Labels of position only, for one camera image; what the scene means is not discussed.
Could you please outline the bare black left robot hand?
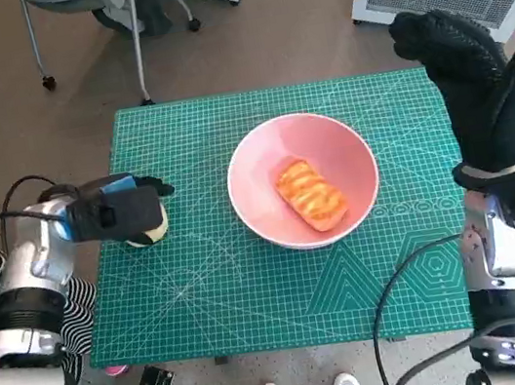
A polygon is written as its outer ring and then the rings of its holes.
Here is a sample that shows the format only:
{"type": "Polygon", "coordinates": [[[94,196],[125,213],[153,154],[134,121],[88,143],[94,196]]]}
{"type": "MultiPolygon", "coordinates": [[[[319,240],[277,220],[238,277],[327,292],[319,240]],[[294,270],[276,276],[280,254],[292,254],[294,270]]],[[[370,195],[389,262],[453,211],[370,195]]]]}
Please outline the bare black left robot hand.
{"type": "Polygon", "coordinates": [[[120,173],[110,175],[99,191],[120,207],[123,227],[133,232],[125,241],[130,246],[150,247],[166,235],[169,220],[161,199],[175,193],[173,185],[158,177],[120,173]]]}

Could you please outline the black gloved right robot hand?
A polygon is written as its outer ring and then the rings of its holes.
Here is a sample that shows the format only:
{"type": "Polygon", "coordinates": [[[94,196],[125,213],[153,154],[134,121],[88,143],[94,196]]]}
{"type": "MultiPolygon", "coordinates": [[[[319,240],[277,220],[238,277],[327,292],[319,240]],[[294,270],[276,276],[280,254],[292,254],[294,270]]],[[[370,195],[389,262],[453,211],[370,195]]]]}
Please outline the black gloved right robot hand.
{"type": "Polygon", "coordinates": [[[388,28],[399,58],[419,62],[442,95],[465,166],[515,166],[515,52],[489,30],[445,11],[400,13],[388,28]]]}

